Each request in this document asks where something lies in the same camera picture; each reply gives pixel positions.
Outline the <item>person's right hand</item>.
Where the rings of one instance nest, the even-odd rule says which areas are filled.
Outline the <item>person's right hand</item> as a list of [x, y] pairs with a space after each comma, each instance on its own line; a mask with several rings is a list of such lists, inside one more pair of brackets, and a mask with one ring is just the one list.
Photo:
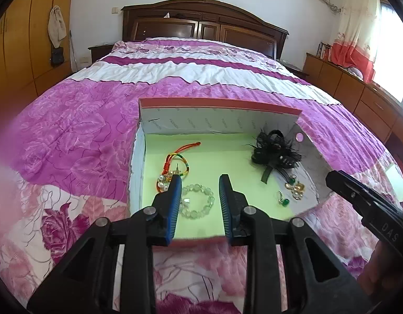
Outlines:
[[381, 240], [365, 265], [357, 282], [376, 302], [384, 298], [403, 279], [403, 259]]

